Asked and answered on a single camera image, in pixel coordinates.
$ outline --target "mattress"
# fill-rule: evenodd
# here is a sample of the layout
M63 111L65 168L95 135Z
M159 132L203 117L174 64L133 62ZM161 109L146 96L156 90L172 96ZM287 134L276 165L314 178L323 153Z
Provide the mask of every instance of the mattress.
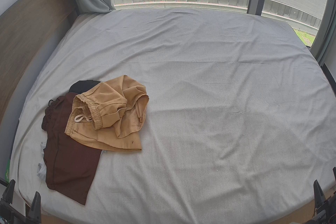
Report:
M101 155L86 205L37 177L50 99L78 80L146 86L142 151ZM72 223L267 223L334 184L336 98L290 26L203 9L80 16L27 96L10 178Z

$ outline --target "wooden headboard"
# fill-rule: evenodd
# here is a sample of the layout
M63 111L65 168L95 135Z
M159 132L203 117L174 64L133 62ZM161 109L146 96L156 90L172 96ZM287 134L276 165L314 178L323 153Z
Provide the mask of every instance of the wooden headboard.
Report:
M68 18L76 13L75 9L75 0L18 0L0 16L1 182L5 178L27 93L52 50L70 27Z

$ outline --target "green grass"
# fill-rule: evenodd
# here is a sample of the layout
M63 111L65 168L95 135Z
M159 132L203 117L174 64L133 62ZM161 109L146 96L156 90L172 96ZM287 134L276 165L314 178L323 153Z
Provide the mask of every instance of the green grass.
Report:
M297 34L298 37L300 37L301 41L306 45L306 46L311 46L310 44L307 44L307 42L303 39L304 37L307 38L312 44L314 42L315 37L311 36L310 34L306 32L302 32L299 30L294 29L294 32Z

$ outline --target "white drawstring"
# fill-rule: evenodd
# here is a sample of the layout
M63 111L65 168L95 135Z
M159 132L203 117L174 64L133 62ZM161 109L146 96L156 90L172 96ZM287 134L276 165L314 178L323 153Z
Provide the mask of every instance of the white drawstring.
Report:
M84 118L88 122L92 121L92 117L87 118L84 114L80 114L80 115L75 116L75 122L81 122L82 119L84 119Z

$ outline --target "bed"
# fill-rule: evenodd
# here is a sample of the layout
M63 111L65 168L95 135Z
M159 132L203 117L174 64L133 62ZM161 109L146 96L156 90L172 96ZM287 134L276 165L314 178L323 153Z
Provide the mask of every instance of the bed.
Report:
M101 155L85 206L37 177L44 109L78 80L128 75L147 88L142 151ZM336 99L281 21L216 10L79 16L19 119L15 191L71 223L268 223L334 184Z

